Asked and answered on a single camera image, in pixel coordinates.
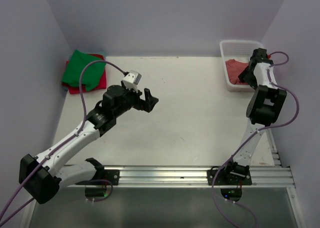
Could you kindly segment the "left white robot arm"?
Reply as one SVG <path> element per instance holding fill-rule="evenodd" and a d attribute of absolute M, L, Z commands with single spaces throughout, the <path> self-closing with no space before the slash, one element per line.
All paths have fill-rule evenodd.
<path fill-rule="evenodd" d="M 129 111 L 151 112 L 158 103 L 148 88 L 144 91 L 112 85 L 69 135 L 36 156 L 25 155 L 20 160 L 18 181 L 39 203 L 51 200 L 59 190 L 80 182 L 103 182 L 103 166 L 94 158 L 64 167 L 79 151 L 99 139 L 117 123 L 117 118 Z"/>

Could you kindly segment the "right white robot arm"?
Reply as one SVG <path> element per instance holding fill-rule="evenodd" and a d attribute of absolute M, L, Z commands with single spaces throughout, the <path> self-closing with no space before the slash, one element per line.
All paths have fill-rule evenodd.
<path fill-rule="evenodd" d="M 271 84 L 275 81 L 271 76 L 273 64 L 266 49 L 254 49 L 247 67 L 238 76 L 241 82 L 254 89 L 254 94 L 246 109 L 248 123 L 240 150 L 221 172 L 227 184 L 232 185 L 250 178 L 250 164 L 257 145 L 266 128 L 277 121 L 287 97 L 285 90 Z"/>

